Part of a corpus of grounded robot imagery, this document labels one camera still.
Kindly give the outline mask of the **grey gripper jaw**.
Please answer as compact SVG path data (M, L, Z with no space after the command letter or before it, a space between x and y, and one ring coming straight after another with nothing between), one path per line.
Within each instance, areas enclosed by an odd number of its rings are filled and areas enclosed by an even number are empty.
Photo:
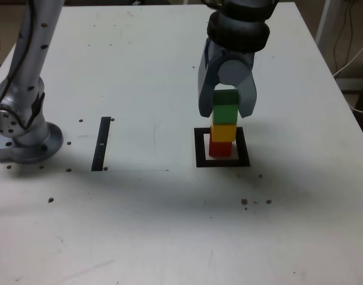
M210 117L213 110L213 94L219 83L218 67L220 53L209 57L209 48L214 43L207 39L198 69L198 109L202 117Z
M238 92L238 111L242 118L251 116L257 100L256 85L253 78L253 59L231 59L224 62L219 70L219 82L233 86Z

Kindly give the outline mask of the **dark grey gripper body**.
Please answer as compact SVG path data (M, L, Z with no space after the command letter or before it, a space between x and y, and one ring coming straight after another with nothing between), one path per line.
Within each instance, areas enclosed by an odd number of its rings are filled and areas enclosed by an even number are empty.
M209 41L209 70L251 71L254 64L254 53L240 53L224 48L212 40Z

